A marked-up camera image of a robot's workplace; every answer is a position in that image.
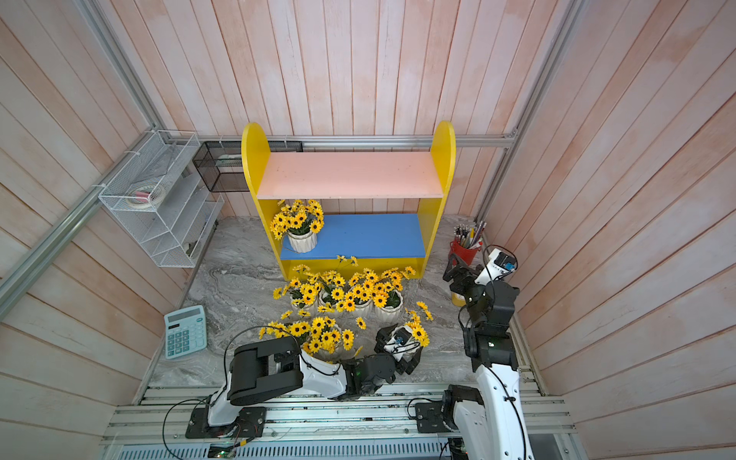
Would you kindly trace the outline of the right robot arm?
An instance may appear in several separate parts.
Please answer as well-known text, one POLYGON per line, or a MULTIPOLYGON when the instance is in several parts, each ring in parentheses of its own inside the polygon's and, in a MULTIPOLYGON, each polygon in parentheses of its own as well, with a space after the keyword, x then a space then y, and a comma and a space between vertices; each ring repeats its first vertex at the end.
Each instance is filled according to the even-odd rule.
POLYGON ((472 268, 452 254, 443 279, 465 300, 465 355, 475 385, 451 384, 440 401, 414 404, 417 431, 446 434, 452 459, 533 459, 521 407, 521 375, 509 327, 519 289, 493 263, 472 268))

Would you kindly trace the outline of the sunflower pot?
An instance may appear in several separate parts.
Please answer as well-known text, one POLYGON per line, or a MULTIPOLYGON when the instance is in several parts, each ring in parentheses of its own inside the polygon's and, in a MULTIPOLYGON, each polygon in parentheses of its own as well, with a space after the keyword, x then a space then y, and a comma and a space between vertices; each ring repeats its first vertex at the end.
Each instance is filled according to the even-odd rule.
POLYGON ((424 301, 417 301, 416 308, 409 310, 407 314, 408 317, 404 322, 404 327, 408 329, 411 336, 409 343, 421 349, 427 348, 430 344, 430 336, 426 325, 434 321, 429 305, 424 301))
POLYGON ((306 310, 314 306, 322 288, 321 274, 306 264, 299 264, 285 285, 272 291, 272 297, 275 300, 287 298, 293 308, 306 310))
POLYGON ((325 214, 318 201, 297 199, 289 204, 280 200, 270 230, 277 241, 286 240, 291 251, 304 254, 316 248, 317 235, 324 225, 325 214))
POLYGON ((318 316, 307 327, 301 348, 308 356, 329 362, 357 358, 364 347, 358 345, 357 333, 342 329, 333 318, 318 316))
POLYGON ((334 312, 354 312, 358 295, 355 287, 361 281, 356 256, 337 256, 337 266, 319 274, 322 291, 318 297, 322 305, 334 312))
POLYGON ((373 283, 373 302, 377 318, 388 323, 397 320, 404 310, 404 281, 417 274, 413 266, 403 269, 390 268, 382 272, 373 283))
POLYGON ((374 287, 377 281, 376 272, 370 268, 354 273, 348 280, 346 288, 345 310, 357 316, 369 314, 373 308, 374 287))
POLYGON ((279 321, 269 322, 259 331, 258 338, 295 337, 302 345, 312 340, 312 314, 307 310, 287 310, 279 321))

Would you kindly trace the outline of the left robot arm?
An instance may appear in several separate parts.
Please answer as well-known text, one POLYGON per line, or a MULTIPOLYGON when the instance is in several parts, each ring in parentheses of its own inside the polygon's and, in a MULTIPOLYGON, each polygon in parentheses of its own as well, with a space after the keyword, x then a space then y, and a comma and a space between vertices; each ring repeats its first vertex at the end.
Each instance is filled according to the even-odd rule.
POLYGON ((260 404, 299 389, 337 401, 373 395, 398 375, 411 374, 422 349, 413 330, 400 325, 377 332, 373 354, 337 364, 309 355, 290 335, 240 346, 223 387, 193 409, 185 437, 251 441, 264 431, 260 404))

